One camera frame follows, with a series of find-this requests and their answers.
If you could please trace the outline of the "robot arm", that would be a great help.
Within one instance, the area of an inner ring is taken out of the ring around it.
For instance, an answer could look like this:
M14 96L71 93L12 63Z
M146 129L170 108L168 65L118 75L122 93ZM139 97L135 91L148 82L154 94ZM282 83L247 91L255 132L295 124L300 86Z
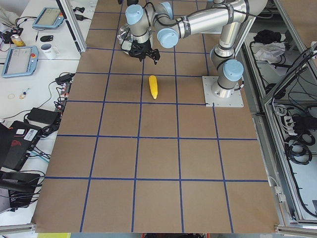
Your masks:
M170 3L157 5L151 2L145 6L131 4L125 17L132 35L129 56L139 60L150 57L154 62L160 59L159 51L152 49L149 30L154 29L157 39L164 48L173 48L179 39L222 27L218 44L211 51L211 61L218 72L218 79L212 85L212 93L219 98L229 98L244 72L242 64L234 59L234 43L240 25L257 17L266 6L265 0L213 0L206 8L174 19Z

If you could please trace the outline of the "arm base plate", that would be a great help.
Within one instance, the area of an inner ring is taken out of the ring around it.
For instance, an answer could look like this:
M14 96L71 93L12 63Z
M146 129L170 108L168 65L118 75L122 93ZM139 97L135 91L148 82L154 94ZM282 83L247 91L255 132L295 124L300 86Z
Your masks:
M218 85L218 76L202 76L206 107L242 108L244 106L239 83L233 89L223 89Z

